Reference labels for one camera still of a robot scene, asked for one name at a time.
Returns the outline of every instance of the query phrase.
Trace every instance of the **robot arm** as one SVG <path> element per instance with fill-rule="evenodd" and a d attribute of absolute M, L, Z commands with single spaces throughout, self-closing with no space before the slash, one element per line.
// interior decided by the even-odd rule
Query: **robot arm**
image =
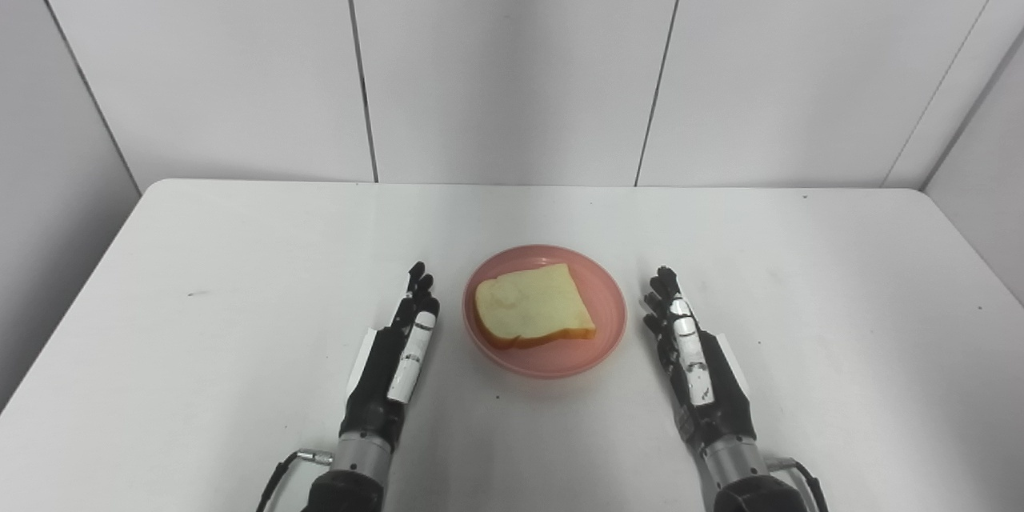
<path fill-rule="evenodd" d="M 800 493 L 769 474 L 758 451 L 750 399 L 718 338 L 697 323 L 676 272 L 658 268 L 650 286 L 653 292 L 644 301 L 652 312 L 644 324 L 654 334 L 658 360 L 680 407 L 680 435 L 719 490 L 714 512 L 807 512 Z M 819 512 L 827 512 L 817 497 Z"/>
<path fill-rule="evenodd" d="M 440 308 L 430 294 L 433 278 L 424 271 L 418 261 L 409 271 L 406 297 L 391 325 L 367 335 L 353 369 L 355 384 L 345 403 L 337 450 L 333 454 L 297 451 L 282 462 L 257 512 L 262 512 L 296 458 L 331 468 L 313 480 L 303 512 L 380 512 L 391 456 L 406 421 L 406 404 L 419 379 Z"/>

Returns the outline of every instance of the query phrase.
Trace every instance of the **toast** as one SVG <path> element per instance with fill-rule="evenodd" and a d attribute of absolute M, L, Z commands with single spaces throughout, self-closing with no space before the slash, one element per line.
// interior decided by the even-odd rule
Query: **toast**
<path fill-rule="evenodd" d="M 480 332 L 499 349 L 597 334 L 566 264 L 508 272 L 476 287 Z"/>

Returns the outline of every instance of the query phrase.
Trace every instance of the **plate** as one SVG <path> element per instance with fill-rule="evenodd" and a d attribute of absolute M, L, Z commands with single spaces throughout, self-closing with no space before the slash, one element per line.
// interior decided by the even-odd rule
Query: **plate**
<path fill-rule="evenodd" d="M 476 312 L 476 287 L 508 272 L 563 263 L 569 267 L 597 334 L 591 340 L 556 340 L 526 349 L 499 350 L 487 344 Z M 626 301 L 618 285 L 596 261 L 565 247 L 530 245 L 494 254 L 466 284 L 462 310 L 466 330 L 484 355 L 508 371 L 532 378 L 564 378 L 588 371 L 608 357 L 626 332 Z"/>

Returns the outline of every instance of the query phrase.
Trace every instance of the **white table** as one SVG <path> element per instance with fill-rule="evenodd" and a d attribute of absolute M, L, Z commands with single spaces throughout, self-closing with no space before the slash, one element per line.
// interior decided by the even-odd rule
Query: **white table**
<path fill-rule="evenodd" d="M 524 379 L 465 333 L 468 275 L 529 243 L 625 293 L 627 334 L 588 373 Z M 252 510 L 286 454 L 333 447 L 362 334 L 418 259 L 442 328 L 388 510 L 701 510 L 640 322 L 658 264 L 728 335 L 763 450 L 835 511 L 1024 501 L 1024 309 L 916 191 L 178 180 L 146 191 L 0 416 L 0 510 Z M 293 469 L 275 510 L 322 471 Z"/>

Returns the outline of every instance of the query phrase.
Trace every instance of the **cable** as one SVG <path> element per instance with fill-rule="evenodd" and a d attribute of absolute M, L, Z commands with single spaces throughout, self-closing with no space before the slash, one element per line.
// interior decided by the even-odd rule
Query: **cable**
<path fill-rule="evenodd" d="M 821 482 L 815 476 L 812 476 L 811 471 L 799 461 L 794 460 L 793 465 L 804 476 L 807 487 L 811 488 L 811 496 L 814 497 L 814 506 L 816 506 L 818 512 L 828 512 L 828 505 L 825 504 L 825 494 L 821 490 Z"/>
<path fill-rule="evenodd" d="M 298 458 L 299 453 L 293 452 L 288 455 L 288 458 L 282 460 L 278 463 L 278 466 L 273 469 L 273 474 L 270 474 L 270 479 L 266 481 L 266 487 L 263 488 L 263 495 L 259 497 L 259 506 L 256 507 L 256 512 L 263 512 L 266 508 L 266 503 L 270 502 L 270 498 L 273 496 L 273 490 L 278 489 L 278 484 L 281 483 L 281 479 L 285 477 L 286 472 L 288 472 L 288 467 L 295 462 Z"/>

